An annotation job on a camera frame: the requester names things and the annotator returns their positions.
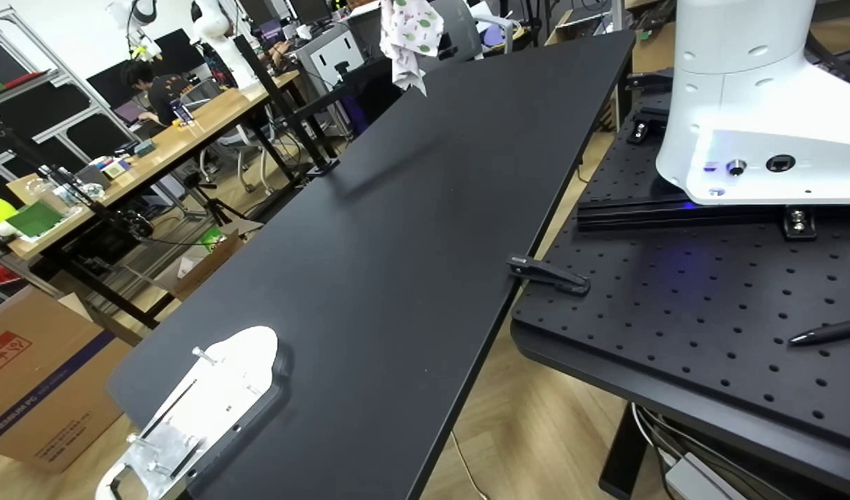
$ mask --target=black table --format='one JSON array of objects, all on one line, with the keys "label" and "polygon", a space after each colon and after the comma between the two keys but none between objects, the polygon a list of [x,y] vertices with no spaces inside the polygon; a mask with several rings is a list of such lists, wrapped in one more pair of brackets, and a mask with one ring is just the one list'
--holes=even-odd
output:
[{"label": "black table", "polygon": [[[656,177],[659,145],[625,137],[580,207],[677,201]],[[782,243],[781,223],[582,232],[570,219],[548,261],[589,276],[591,291],[527,287],[513,322],[524,357],[781,468],[771,475],[793,497],[850,494],[850,343],[786,347],[796,332],[850,320],[850,223]],[[638,441],[620,436],[611,459],[636,468]],[[609,468],[603,480],[613,479],[625,494],[631,475]]]},{"label": "black table", "polygon": [[457,65],[407,93],[111,382],[146,423],[191,347],[264,322],[292,398],[200,497],[414,497],[489,354],[631,33]]}]

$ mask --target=cardboard box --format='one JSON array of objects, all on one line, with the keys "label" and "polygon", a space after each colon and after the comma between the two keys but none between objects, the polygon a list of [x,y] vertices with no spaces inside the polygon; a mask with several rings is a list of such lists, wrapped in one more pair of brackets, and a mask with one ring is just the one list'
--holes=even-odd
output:
[{"label": "cardboard box", "polygon": [[127,344],[59,301],[21,290],[0,305],[0,454],[68,468],[116,418],[105,382]]},{"label": "cardboard box", "polygon": [[191,291],[198,291],[235,251],[242,248],[242,236],[232,232],[225,236],[225,243],[214,244],[211,252],[206,252],[202,244],[188,248],[181,258],[175,258],[155,283],[175,294],[177,301],[186,301]]}]

